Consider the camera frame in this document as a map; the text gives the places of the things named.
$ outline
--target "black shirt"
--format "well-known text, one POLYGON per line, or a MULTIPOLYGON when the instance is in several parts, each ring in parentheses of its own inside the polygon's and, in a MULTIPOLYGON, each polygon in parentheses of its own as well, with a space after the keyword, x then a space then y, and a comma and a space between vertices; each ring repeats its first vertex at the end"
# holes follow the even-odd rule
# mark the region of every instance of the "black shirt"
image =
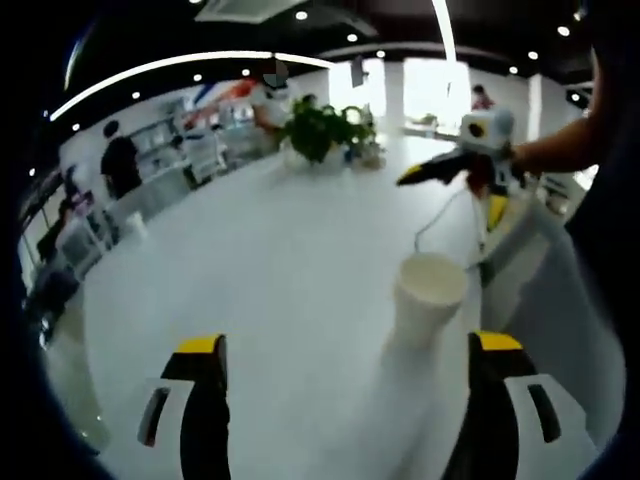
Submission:
POLYGON ((118 199, 142 185, 136 166, 137 153, 130 138, 116 137, 102 156, 101 173, 111 179, 111 193, 118 199))
POLYGON ((585 2, 586 21, 604 78, 608 152, 580 208, 567 226, 599 284, 625 353, 627 387, 621 429, 637 428, 640 326, 638 168, 640 162, 640 29, 633 2, 585 2))

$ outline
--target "white countertop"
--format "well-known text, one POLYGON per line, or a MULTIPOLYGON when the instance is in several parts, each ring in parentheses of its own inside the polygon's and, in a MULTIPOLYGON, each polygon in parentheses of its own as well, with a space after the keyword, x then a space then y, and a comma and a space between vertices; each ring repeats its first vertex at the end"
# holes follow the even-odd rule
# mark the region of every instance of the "white countertop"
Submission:
MULTIPOLYGON (((105 423, 136 385, 160 375, 182 340, 224 332, 234 479, 330 478, 316 475, 323 459, 344 467, 332 478, 347 470, 385 478, 407 451, 421 459, 415 468, 428 464, 407 467, 410 478, 439 478, 448 457, 438 452, 453 447, 464 413, 466 387, 449 379, 466 375, 479 277, 470 275, 461 314, 443 332, 450 361, 431 368, 398 357, 381 367, 396 270, 414 233, 462 186, 462 178, 394 185, 451 144, 403 138, 387 148, 377 172, 296 173, 279 158, 251 164, 170 207, 147 225, 148 239, 128 238, 96 265, 84 308, 105 423)), ((423 250, 466 265, 476 228, 469 196, 460 195, 423 250)))

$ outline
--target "ceiling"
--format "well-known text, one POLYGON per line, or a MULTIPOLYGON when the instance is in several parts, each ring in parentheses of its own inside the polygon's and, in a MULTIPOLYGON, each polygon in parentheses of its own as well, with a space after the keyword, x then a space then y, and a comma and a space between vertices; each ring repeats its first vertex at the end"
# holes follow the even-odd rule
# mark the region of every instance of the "ceiling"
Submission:
MULTIPOLYGON (((249 60, 215 60, 165 67, 119 82, 89 97, 55 122, 42 118, 87 87, 129 68, 167 57, 218 50, 280 51, 319 57, 323 52, 354 45, 386 42, 433 42, 441 44, 440 30, 431 0, 230 0, 240 10, 273 4, 289 9, 260 24, 195 21, 209 1, 189 0, 57 0, 39 7, 34 21, 42 28, 34 42, 33 65, 37 85, 25 102, 33 118, 39 117, 48 141, 45 150, 72 134, 71 125, 88 126, 134 100, 131 92, 148 98, 192 84, 193 74, 205 82, 238 78, 249 60), (298 21, 304 9, 308 19, 298 21), (349 43, 349 33, 359 40, 349 43), (65 90, 69 56, 75 61, 65 90)), ((573 19, 577 0, 447 0, 458 58, 475 68, 508 74, 511 65, 519 75, 541 72, 564 84, 591 78, 589 43, 584 25, 573 19), (567 25, 572 34, 557 33, 567 25), (537 61, 528 59, 535 50, 537 61)), ((387 59, 405 56, 443 57, 442 50, 403 48, 387 51, 387 59)), ((345 54, 340 58, 353 57, 345 54)), ((291 74, 315 67, 291 66, 291 74)), ((39 149, 32 161, 54 164, 53 155, 39 149)))

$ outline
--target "human arm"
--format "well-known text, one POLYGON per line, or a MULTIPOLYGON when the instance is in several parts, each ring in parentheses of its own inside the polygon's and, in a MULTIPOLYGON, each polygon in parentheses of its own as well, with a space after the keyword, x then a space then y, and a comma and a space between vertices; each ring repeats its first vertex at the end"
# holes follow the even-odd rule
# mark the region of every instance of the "human arm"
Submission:
POLYGON ((557 133, 514 147, 514 163, 533 174, 575 172, 598 164, 607 151, 610 95, 607 80, 593 55, 594 90, 590 113, 570 123, 557 133))

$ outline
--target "ceiling vent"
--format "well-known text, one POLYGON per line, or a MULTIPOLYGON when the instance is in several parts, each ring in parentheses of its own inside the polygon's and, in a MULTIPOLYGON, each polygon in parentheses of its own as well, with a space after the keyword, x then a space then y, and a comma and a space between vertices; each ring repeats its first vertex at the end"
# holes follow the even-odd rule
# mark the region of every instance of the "ceiling vent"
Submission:
POLYGON ((262 23, 304 0, 209 0, 196 16, 198 22, 262 23))

